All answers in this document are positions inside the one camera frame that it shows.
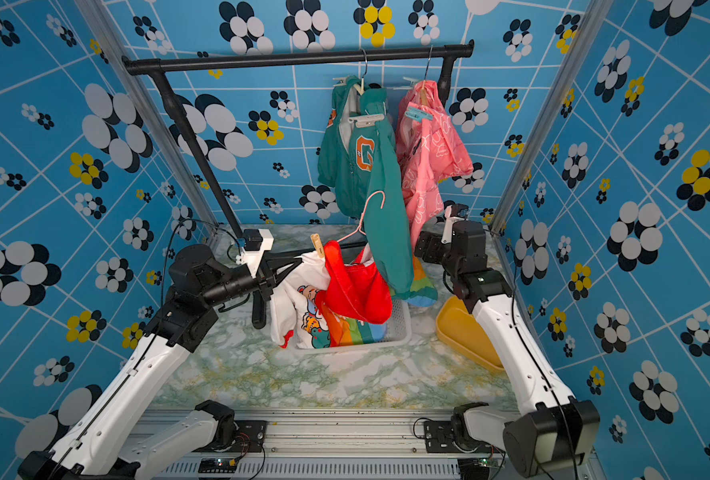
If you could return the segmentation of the beige clothespin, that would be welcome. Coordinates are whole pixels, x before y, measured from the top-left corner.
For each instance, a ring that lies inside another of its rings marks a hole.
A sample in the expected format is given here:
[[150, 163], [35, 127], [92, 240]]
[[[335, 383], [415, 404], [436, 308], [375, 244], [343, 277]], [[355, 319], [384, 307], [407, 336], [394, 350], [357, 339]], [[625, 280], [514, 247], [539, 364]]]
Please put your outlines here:
[[310, 240], [313, 244], [314, 251], [316, 252], [318, 257], [321, 259], [324, 259], [325, 258], [325, 249], [324, 249], [324, 244], [321, 240], [320, 235], [317, 233], [311, 234]]

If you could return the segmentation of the red white rainbow jacket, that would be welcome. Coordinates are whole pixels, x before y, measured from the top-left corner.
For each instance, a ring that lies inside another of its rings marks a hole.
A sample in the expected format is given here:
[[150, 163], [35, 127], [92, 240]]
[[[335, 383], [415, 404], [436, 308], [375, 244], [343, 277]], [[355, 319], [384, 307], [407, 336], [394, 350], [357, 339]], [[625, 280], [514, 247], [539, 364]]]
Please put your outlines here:
[[438, 294], [417, 259], [400, 296], [377, 268], [369, 246], [347, 263], [336, 241], [278, 269], [269, 300], [270, 337], [284, 349], [326, 350], [385, 342], [399, 308], [431, 306]]

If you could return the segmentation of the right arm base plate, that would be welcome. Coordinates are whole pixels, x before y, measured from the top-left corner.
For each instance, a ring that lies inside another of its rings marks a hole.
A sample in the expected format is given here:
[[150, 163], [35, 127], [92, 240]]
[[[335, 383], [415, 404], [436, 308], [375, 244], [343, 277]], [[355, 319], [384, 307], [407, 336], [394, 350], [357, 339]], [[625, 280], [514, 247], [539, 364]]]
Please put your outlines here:
[[450, 421], [421, 419], [419, 424], [420, 437], [429, 454], [478, 454], [488, 450], [483, 442], [464, 444], [457, 438]]

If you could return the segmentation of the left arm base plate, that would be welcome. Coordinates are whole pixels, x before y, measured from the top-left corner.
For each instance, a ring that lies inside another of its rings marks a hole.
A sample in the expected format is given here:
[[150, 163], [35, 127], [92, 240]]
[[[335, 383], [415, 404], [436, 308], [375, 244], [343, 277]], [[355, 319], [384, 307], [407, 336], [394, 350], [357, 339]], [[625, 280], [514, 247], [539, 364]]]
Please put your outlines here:
[[217, 445], [212, 442], [209, 445], [196, 449], [196, 452], [261, 453], [267, 435], [268, 422], [264, 420], [237, 420], [234, 425], [234, 435], [229, 443]]

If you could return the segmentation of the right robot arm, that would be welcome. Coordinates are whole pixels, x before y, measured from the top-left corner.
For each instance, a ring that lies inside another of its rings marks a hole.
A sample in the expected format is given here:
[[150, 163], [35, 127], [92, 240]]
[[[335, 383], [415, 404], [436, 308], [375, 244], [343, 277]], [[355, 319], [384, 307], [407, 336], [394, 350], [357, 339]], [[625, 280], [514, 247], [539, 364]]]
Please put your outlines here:
[[421, 233], [415, 248], [418, 258], [442, 266], [462, 312], [482, 331], [463, 347], [492, 347], [517, 400], [515, 414], [485, 402], [456, 407], [452, 441], [465, 453], [491, 447], [523, 478], [577, 469], [593, 450], [600, 414], [591, 401], [575, 397], [540, 350], [517, 308], [514, 288], [488, 265], [486, 237], [480, 223], [447, 221], [443, 233]]

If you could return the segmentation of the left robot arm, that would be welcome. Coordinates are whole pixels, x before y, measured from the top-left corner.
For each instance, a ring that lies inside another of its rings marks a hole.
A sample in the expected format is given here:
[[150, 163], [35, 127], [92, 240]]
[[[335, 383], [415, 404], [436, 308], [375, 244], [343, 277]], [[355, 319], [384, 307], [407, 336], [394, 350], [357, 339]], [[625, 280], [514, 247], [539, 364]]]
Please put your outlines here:
[[195, 352], [218, 319], [217, 307], [236, 298], [269, 300], [273, 289], [301, 263], [300, 255], [260, 254], [259, 268], [228, 267], [206, 245], [190, 245], [169, 269], [165, 301], [146, 326], [120, 373], [58, 440], [29, 452], [21, 479], [151, 479], [198, 450], [249, 446], [234, 411], [212, 400], [136, 446], [125, 444], [160, 388]]

